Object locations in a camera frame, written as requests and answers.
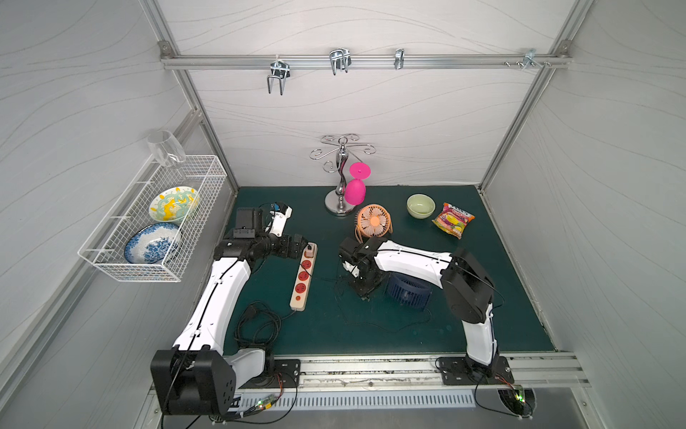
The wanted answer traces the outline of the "white red power strip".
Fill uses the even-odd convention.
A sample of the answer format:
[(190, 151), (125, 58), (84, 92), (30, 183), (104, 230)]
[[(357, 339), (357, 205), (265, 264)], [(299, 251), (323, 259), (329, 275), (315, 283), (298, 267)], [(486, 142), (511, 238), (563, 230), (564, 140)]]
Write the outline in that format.
[(302, 312), (305, 310), (308, 294), (311, 290), (311, 282), (314, 278), (314, 264), (316, 263), (317, 253), (318, 246), (316, 245), (316, 254), (314, 258), (305, 258), (303, 253), (299, 261), (298, 273), (289, 302), (292, 311)]

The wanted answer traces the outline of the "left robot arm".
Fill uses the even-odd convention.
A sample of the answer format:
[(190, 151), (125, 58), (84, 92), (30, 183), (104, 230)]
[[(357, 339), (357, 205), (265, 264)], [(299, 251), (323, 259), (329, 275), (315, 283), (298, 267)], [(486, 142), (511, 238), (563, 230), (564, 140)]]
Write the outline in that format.
[(165, 416), (228, 416), (236, 390), (264, 372), (263, 346), (225, 357), (230, 319), (255, 264), (270, 256), (298, 260), (307, 240), (284, 234), (290, 206), (274, 203), (268, 223), (263, 212), (238, 210), (234, 228), (214, 250), (207, 287), (189, 323), (171, 348), (153, 356), (150, 372)]

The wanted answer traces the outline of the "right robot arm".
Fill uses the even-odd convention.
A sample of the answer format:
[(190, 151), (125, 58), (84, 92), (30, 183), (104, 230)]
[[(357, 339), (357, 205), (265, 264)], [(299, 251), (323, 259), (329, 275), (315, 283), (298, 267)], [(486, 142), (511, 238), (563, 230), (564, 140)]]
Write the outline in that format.
[(351, 284), (370, 291), (386, 273), (418, 279), (442, 289), (450, 312), (462, 321), (466, 364), (493, 370), (499, 358), (493, 327), (495, 286), (476, 258), (464, 248), (432, 252), (372, 237), (363, 243), (346, 238), (339, 259)]

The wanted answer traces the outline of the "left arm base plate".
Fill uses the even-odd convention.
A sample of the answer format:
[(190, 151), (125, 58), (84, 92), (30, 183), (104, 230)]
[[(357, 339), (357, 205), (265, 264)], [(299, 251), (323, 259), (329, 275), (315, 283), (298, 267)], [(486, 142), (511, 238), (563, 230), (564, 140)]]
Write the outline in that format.
[(269, 372), (252, 378), (242, 389), (295, 389), (299, 386), (300, 371), (300, 359), (276, 359)]

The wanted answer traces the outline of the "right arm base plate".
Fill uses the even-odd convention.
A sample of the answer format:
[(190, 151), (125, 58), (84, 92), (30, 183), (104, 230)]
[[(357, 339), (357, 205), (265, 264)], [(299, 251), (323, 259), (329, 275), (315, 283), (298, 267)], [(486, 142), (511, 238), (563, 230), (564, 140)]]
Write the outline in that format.
[(441, 375), (442, 384), (447, 386), (516, 383), (508, 360), (500, 355), (496, 355), (489, 366), (469, 357), (437, 357), (434, 366)]

